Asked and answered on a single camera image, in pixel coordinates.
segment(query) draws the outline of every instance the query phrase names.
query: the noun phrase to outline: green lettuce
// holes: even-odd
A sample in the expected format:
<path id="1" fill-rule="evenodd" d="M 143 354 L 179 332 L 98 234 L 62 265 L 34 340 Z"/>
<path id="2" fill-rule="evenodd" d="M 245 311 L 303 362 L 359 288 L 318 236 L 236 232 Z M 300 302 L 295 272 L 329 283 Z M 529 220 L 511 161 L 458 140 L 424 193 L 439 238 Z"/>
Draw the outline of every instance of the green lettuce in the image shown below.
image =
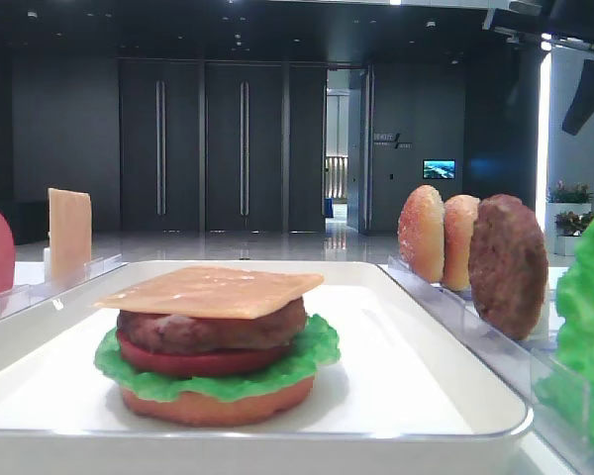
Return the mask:
<path id="1" fill-rule="evenodd" d="M 95 366 L 139 398 L 159 402 L 175 401 L 185 391 L 222 402 L 260 396 L 292 386 L 314 375 L 319 366 L 333 364 L 341 357 L 339 335 L 322 317 L 313 315 L 293 338 L 290 354 L 267 368 L 246 375 L 180 380 L 134 369 L 121 358 L 115 332 L 110 330 L 99 344 Z"/>
<path id="2" fill-rule="evenodd" d="M 556 309 L 565 323 L 559 331 L 556 358 L 590 383 L 587 431 L 594 446 L 594 221 L 583 233 L 575 254 L 576 262 L 557 283 Z M 540 382 L 536 393 L 541 402 L 581 427 L 582 388 L 571 391 L 567 380 L 567 375 L 554 373 Z"/>

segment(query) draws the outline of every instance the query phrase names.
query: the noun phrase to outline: floor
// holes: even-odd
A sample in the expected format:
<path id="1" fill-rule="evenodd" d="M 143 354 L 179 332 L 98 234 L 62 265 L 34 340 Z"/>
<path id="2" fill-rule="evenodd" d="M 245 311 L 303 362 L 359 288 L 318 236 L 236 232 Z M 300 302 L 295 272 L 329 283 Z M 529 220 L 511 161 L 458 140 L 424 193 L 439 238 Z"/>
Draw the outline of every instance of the floor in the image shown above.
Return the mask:
<path id="1" fill-rule="evenodd" d="M 93 258 L 121 254 L 125 262 L 140 260 L 356 260 L 384 264 L 398 254 L 395 234 L 363 236 L 346 226 L 347 205 L 334 205 L 324 233 L 122 233 L 93 237 Z M 20 245 L 19 261 L 42 261 L 46 241 Z M 548 256 L 552 267 L 569 266 L 573 257 Z"/>

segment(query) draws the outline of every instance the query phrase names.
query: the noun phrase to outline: door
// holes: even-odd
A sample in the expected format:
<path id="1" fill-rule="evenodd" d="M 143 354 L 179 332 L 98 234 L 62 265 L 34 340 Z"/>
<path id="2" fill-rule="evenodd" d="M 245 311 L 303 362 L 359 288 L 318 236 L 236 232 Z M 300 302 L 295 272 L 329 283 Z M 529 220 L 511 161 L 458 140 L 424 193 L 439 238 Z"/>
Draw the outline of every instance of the door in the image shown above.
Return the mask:
<path id="1" fill-rule="evenodd" d="M 197 231 L 198 68 L 121 66 L 124 231 Z"/>
<path id="2" fill-rule="evenodd" d="M 290 231 L 323 231 L 324 115 L 328 70 L 290 70 Z"/>
<path id="3" fill-rule="evenodd" d="M 209 64 L 207 230 L 281 231 L 280 66 Z"/>

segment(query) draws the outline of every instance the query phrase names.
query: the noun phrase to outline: clear acrylic stand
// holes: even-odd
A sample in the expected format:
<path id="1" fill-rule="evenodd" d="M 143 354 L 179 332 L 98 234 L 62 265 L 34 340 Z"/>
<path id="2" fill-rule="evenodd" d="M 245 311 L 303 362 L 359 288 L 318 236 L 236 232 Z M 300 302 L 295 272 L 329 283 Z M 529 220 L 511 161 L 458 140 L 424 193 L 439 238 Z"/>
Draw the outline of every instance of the clear acrylic stand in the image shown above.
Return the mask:
<path id="1" fill-rule="evenodd" d="M 108 258 L 94 259 L 84 264 L 73 274 L 60 281 L 50 281 L 39 285 L 22 285 L 0 293 L 0 321 L 18 312 L 26 310 L 39 302 L 52 299 L 57 295 L 95 279 L 121 267 L 121 254 Z"/>
<path id="2" fill-rule="evenodd" d="M 388 273 L 462 344 L 511 386 L 535 410 L 535 431 L 578 473 L 594 475 L 594 397 L 590 383 L 554 358 L 556 335 L 538 333 L 513 341 L 471 311 L 470 293 L 430 285 L 400 257 L 390 257 Z M 546 305 L 553 302 L 547 293 Z M 550 397 L 546 388 L 551 386 Z"/>

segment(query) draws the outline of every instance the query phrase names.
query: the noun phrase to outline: burger model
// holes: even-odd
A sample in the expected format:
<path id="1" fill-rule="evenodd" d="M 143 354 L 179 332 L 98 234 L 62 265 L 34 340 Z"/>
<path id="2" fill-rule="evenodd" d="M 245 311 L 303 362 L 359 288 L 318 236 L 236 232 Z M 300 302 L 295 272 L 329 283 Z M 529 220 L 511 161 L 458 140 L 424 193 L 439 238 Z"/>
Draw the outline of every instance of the burger model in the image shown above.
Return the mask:
<path id="1" fill-rule="evenodd" d="M 303 294 L 319 274 L 191 266 L 97 304 L 118 309 L 95 365 L 133 412 L 175 423 L 259 423 L 302 403 L 339 337 Z"/>

